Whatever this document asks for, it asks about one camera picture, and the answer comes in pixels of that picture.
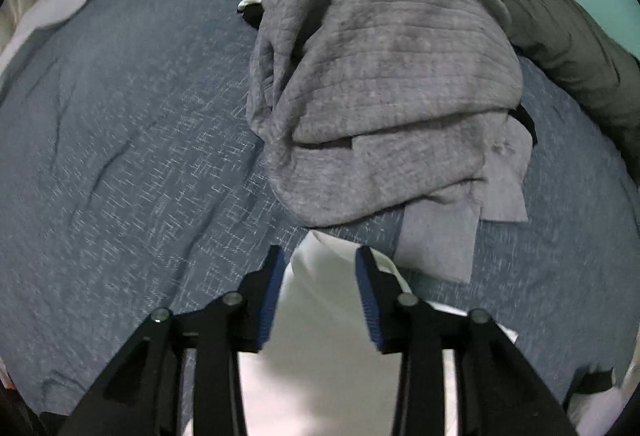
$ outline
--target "mattress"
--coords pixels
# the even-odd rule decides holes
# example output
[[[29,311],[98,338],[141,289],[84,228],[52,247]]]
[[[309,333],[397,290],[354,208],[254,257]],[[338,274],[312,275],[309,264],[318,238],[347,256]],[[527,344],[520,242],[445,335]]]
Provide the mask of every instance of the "mattress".
[[[37,412],[69,413],[136,325],[233,289],[306,233],[279,204],[244,116],[255,31],[240,0],[92,0],[34,52],[0,105],[0,355]],[[520,58],[538,145],[530,221],[481,223],[468,287],[557,398],[580,366],[631,360],[640,195],[580,107]],[[392,256],[402,209],[333,235]]]

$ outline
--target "silver bolt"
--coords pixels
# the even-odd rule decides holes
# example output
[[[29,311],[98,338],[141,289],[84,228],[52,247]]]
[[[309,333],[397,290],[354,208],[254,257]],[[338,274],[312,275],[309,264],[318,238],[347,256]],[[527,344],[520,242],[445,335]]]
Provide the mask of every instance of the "silver bolt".
[[[237,291],[230,291],[223,298],[222,302],[227,306],[238,306],[244,298]]]
[[[469,312],[469,317],[472,322],[475,324],[487,324],[489,320],[491,320],[491,315],[489,315],[482,308],[476,308],[475,310],[471,310]]]
[[[401,293],[398,295],[398,304],[411,308],[418,304],[418,298],[413,293]]]
[[[153,322],[164,322],[171,316],[167,308],[156,308],[151,312],[151,320]]]

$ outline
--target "bed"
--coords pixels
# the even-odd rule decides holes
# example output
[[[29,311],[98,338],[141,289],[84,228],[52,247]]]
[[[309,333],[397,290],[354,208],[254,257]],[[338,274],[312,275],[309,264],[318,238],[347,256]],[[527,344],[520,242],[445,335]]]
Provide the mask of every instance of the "bed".
[[[256,32],[239,1],[91,0],[3,90],[0,355],[36,412],[68,414],[153,308],[201,308],[307,232],[246,123]],[[481,223],[469,286],[406,276],[516,330],[562,400],[577,369],[631,361],[640,194],[581,106],[518,58],[529,223]],[[401,224],[396,207],[328,231],[392,257]]]

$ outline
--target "screw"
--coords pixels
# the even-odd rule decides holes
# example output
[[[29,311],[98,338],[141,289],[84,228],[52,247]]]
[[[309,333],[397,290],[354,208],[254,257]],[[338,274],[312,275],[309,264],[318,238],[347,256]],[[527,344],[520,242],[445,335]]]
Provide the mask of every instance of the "screw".
[[[156,308],[151,312],[151,320],[153,322],[164,322],[171,316],[171,313],[167,308]]]
[[[482,308],[476,308],[475,310],[471,310],[469,312],[469,317],[472,322],[475,324],[487,324],[489,320],[491,320],[491,315],[489,315]]]
[[[238,306],[244,298],[237,291],[230,291],[223,298],[222,302],[227,306]]]
[[[418,304],[418,298],[413,293],[401,293],[398,295],[398,304],[411,308]]]

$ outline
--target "blue-gray bed sheet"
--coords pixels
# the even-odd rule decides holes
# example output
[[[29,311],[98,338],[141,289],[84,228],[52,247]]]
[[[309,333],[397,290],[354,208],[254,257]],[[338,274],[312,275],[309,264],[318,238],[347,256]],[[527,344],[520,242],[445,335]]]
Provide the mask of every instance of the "blue-gray bed sheet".
[[[0,355],[36,410],[68,413],[155,307],[200,308],[306,230],[271,193],[244,117],[240,0],[92,0],[0,105]],[[539,143],[527,224],[481,223],[469,286],[557,398],[626,371],[640,318],[639,195],[612,143],[521,59]],[[393,255],[402,210],[332,233]]]

